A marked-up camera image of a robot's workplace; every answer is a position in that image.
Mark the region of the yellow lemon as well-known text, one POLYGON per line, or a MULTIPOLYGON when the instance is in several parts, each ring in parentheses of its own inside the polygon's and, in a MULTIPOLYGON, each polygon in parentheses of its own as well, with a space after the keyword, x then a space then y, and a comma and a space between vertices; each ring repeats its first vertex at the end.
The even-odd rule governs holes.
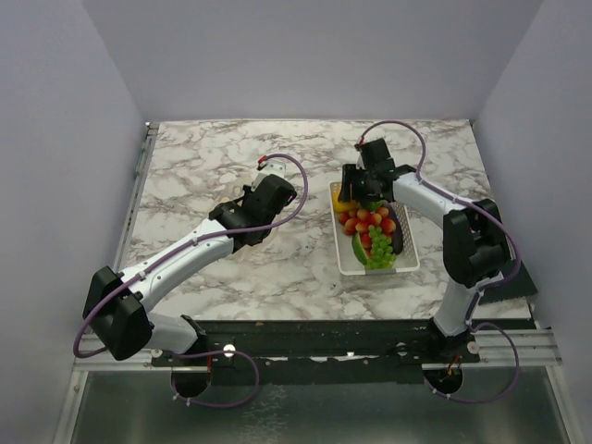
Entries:
POLYGON ((355 201, 342 202, 339 199, 339 192, 333 192, 332 195, 333 211, 336 213, 349 213, 350 211, 357 209, 357 203, 355 201))

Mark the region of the clear zip top bag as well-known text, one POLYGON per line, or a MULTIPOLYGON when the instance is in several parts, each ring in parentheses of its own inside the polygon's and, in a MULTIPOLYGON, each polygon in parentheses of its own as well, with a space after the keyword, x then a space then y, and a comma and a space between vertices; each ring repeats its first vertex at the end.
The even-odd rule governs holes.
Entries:
MULTIPOLYGON (((239 213, 238 202, 244 195, 242 187, 242 195, 231 201, 218 204, 215 209, 210 213, 210 219, 217 221, 225 230, 236 230, 240 228, 256 228, 266 226, 272 222, 254 222, 246 216, 239 213)), ((228 235, 233 240, 233 253, 241 250, 243 247, 256 246, 263 242, 263 240, 269 235, 271 229, 265 228, 257 231, 241 232, 228 235)))

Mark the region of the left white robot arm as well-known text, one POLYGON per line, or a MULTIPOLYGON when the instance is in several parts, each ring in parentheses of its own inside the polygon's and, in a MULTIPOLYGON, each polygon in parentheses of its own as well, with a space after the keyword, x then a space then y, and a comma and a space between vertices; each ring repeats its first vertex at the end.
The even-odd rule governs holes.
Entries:
POLYGON ((204 354, 204 331, 186 315, 157 314, 169 292, 215 261, 261 243, 297 192, 274 174, 260 174, 236 200, 221 203, 189 235, 120 272, 106 266, 93 277, 83 317, 117 361, 143 349, 172 352, 186 365, 204 354))

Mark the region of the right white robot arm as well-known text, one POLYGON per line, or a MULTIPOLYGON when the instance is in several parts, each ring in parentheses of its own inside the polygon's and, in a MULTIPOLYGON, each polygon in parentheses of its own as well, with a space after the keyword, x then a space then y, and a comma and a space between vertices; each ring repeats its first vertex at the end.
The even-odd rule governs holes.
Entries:
POLYGON ((358 144, 356 150, 357 163, 342 167, 341 200, 404 204, 442 230, 449 283, 432 320, 437 332, 425 338, 425 351, 445 362, 458 351, 456 337, 468 331, 484 292, 509 278, 502 272, 511 254, 499 209, 489 199, 467 201, 445 191, 422 179, 416 168, 397 166, 382 139, 358 144))

